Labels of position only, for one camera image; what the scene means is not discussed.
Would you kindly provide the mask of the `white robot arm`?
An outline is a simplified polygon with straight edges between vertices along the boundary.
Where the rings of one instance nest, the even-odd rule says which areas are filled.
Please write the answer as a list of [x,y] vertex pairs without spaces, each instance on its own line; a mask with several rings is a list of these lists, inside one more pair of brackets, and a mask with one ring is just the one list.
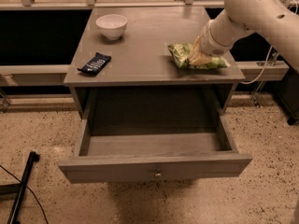
[[284,60],[299,68],[299,16],[288,10],[290,0],[224,0],[224,10],[196,37],[189,62],[209,63],[234,43],[256,33]]

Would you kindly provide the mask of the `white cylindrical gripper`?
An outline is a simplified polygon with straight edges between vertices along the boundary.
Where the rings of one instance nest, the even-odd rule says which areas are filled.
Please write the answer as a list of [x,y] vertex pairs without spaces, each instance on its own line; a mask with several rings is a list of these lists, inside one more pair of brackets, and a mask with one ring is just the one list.
[[232,48],[220,44],[211,33],[211,25],[213,20],[210,20],[201,30],[199,37],[196,37],[188,59],[190,65],[203,65],[210,63],[212,57],[220,57]]

